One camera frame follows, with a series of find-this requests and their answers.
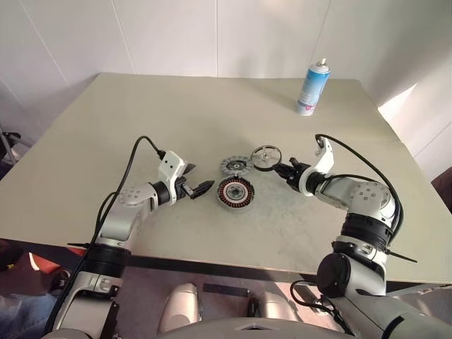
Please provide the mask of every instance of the jeans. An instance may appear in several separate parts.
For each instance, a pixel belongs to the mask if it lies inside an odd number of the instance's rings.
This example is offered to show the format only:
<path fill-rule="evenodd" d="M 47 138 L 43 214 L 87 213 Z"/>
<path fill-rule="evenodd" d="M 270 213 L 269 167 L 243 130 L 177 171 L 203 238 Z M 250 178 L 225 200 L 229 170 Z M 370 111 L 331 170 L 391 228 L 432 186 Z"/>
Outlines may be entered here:
<path fill-rule="evenodd" d="M 54 306 L 53 295 L 0 296 L 0 339 L 39 339 Z"/>

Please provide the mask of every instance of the metal ring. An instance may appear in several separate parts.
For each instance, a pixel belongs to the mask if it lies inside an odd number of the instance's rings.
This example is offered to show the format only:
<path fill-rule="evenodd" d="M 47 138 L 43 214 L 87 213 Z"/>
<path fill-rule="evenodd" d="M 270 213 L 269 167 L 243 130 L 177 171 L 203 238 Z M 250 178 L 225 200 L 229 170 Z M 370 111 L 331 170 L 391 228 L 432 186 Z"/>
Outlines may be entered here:
<path fill-rule="evenodd" d="M 279 164 L 282 158 L 281 151 L 272 145 L 258 147 L 251 154 L 251 163 L 258 171 L 269 172 L 273 166 Z"/>

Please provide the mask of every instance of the aerosol can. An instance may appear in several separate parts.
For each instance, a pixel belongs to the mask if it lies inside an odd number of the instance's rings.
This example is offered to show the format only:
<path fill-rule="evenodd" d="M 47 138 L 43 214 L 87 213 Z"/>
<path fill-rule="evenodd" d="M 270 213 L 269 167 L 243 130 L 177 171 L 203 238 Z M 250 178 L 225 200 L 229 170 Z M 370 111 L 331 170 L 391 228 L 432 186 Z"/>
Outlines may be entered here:
<path fill-rule="evenodd" d="M 308 116 L 314 113 L 330 73 L 326 58 L 309 67 L 295 107 L 298 114 Z"/>

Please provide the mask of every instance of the beige table top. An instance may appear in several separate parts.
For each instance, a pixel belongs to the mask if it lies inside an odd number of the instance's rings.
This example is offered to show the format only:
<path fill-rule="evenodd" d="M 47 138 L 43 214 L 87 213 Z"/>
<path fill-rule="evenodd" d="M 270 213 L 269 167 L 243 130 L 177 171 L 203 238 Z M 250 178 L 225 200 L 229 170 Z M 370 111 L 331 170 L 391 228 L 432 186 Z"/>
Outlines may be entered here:
<path fill-rule="evenodd" d="M 220 180 L 219 164 L 260 145 L 313 163 L 315 133 L 348 143 L 393 182 L 405 223 L 388 260 L 388 279 L 452 282 L 452 217 L 358 81 L 329 80 L 312 117 L 293 105 L 300 80 L 102 74 L 0 182 L 1 237 L 65 245 L 89 241 L 97 209 L 114 190 L 142 134 L 197 168 L 190 184 Z M 333 145 L 335 173 L 376 178 Z M 158 158 L 145 143 L 127 185 L 157 181 Z M 253 171 L 254 206 L 235 215 L 216 189 L 162 206 L 149 218 L 137 255 L 315 273 L 340 234 L 345 211 L 292 191 L 275 173 Z"/>

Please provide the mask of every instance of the gear wheel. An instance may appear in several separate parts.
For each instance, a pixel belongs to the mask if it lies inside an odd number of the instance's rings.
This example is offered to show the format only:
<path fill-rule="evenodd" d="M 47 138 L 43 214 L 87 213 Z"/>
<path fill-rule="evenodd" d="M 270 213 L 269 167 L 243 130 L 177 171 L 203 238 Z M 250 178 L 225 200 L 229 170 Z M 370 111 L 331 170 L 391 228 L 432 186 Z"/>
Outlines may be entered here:
<path fill-rule="evenodd" d="M 248 174 L 252 167 L 249 157 L 238 155 L 224 159 L 220 165 L 221 172 L 227 176 L 243 176 Z"/>

